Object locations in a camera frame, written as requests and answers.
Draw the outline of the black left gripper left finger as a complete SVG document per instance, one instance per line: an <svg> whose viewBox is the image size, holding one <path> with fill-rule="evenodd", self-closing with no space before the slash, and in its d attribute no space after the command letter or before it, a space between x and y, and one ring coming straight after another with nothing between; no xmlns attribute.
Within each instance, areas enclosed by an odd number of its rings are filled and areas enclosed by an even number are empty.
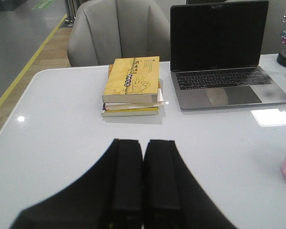
<svg viewBox="0 0 286 229"><path fill-rule="evenodd" d="M114 139L79 179L23 210L13 229L140 229L143 157L137 140Z"/></svg>

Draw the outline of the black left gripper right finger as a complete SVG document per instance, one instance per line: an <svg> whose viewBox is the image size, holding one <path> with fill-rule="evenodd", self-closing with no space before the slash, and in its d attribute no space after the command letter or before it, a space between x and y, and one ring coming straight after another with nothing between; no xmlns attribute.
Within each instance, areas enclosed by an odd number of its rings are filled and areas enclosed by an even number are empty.
<svg viewBox="0 0 286 229"><path fill-rule="evenodd" d="M144 228L235 228L191 174L174 141L150 140L143 177Z"/></svg>

